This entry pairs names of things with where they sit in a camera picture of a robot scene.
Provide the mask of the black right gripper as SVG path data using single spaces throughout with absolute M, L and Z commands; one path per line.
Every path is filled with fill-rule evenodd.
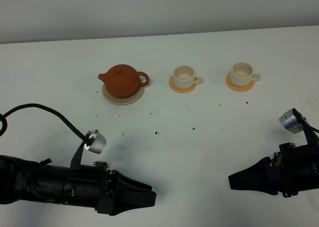
M 277 153 L 281 174 L 279 192 L 290 198 L 299 192 L 319 188 L 319 143 L 295 146 L 284 143 Z M 271 159 L 262 158 L 253 166 L 228 177 L 232 190 L 257 191 L 277 195 L 278 190 L 271 178 Z

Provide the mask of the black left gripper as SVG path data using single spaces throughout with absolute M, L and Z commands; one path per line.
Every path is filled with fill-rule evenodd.
M 133 209 L 153 207 L 157 194 L 152 187 L 109 170 L 106 162 L 69 169 L 67 204 L 94 208 L 100 214 L 117 215 Z

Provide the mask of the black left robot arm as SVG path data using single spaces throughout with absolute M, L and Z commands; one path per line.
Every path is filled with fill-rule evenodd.
M 73 169 L 41 162 L 1 156 L 0 203 L 19 200 L 94 208 L 100 214 L 115 216 L 125 211 L 153 207 L 152 187 L 134 181 L 106 162 L 80 165 Z

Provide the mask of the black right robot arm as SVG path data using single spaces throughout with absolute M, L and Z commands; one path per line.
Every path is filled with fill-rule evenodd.
M 285 198 L 319 187 L 319 144 L 279 146 L 273 158 L 265 157 L 253 166 L 228 177 L 232 190 L 258 191 Z

